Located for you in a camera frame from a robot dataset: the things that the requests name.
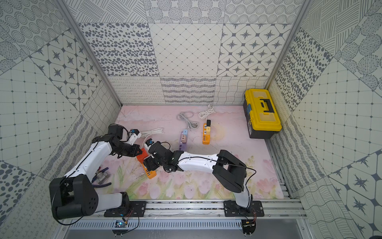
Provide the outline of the purple power strip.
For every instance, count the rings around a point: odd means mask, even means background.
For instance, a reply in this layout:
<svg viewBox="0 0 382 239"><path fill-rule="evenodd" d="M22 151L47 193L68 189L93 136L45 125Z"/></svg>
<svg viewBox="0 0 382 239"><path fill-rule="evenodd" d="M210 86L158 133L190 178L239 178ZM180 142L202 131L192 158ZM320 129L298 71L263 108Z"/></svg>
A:
<svg viewBox="0 0 382 239"><path fill-rule="evenodd" d="M180 137L180 140L179 140L179 150L180 151L187 151L187 143L182 143L181 142L181 137Z"/></svg>

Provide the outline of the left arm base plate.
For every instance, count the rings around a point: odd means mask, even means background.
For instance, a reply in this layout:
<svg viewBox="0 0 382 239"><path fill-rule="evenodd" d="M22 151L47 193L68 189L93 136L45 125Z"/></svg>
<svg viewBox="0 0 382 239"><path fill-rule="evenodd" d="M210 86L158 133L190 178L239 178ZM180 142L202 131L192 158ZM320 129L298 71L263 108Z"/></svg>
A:
<svg viewBox="0 0 382 239"><path fill-rule="evenodd" d="M144 217L146 210L146 201L130 201L127 205L122 205L118 208L108 209L104 213L106 218L114 217Z"/></svg>

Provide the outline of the large orange power strip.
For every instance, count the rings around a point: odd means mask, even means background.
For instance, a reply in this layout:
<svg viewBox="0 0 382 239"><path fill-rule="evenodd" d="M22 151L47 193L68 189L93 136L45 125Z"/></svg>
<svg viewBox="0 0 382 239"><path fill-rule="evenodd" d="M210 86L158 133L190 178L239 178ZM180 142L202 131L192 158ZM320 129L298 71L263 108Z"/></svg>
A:
<svg viewBox="0 0 382 239"><path fill-rule="evenodd" d="M149 179L153 179L157 173L155 171L150 171L147 167L147 160L150 159L149 154L145 150L145 148L141 148L142 153L138 156L136 156L137 160L141 163L142 167L144 168L144 171Z"/></svg>

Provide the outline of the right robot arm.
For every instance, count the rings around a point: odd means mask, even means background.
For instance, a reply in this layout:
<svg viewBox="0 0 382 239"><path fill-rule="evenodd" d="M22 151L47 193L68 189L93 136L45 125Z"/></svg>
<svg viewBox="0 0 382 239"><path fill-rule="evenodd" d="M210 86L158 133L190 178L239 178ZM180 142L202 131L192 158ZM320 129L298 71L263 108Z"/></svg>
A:
<svg viewBox="0 0 382 239"><path fill-rule="evenodd" d="M143 161L148 171L162 167L168 173L200 171L212 174L225 189L234 194L237 207L250 209L253 197L245 182L249 168L229 151L222 149L218 154L210 155L171 151L152 139L147 140L144 147L149 154Z"/></svg>

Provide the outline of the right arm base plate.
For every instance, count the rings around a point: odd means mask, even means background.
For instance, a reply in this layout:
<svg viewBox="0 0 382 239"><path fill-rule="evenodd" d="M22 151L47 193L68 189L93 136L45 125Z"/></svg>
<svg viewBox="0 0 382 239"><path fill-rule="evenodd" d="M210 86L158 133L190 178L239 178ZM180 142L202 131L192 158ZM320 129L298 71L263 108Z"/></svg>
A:
<svg viewBox="0 0 382 239"><path fill-rule="evenodd" d="M261 201L252 201L249 208L243 208L233 200L223 202L224 214L226 217L263 217L265 215Z"/></svg>

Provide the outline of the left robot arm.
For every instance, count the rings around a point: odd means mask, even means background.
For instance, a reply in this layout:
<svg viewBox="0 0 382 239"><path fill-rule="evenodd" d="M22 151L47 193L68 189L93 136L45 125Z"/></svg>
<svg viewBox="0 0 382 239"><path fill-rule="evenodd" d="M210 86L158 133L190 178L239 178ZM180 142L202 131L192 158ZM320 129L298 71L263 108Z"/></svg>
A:
<svg viewBox="0 0 382 239"><path fill-rule="evenodd" d="M142 154L136 140L141 133L111 124L105 135L92 140L84 157L63 177L55 178L49 185L51 209L57 222L63 219L83 218L97 212L105 216L127 216L132 212L127 193L100 195L92 180L109 155L136 157Z"/></svg>

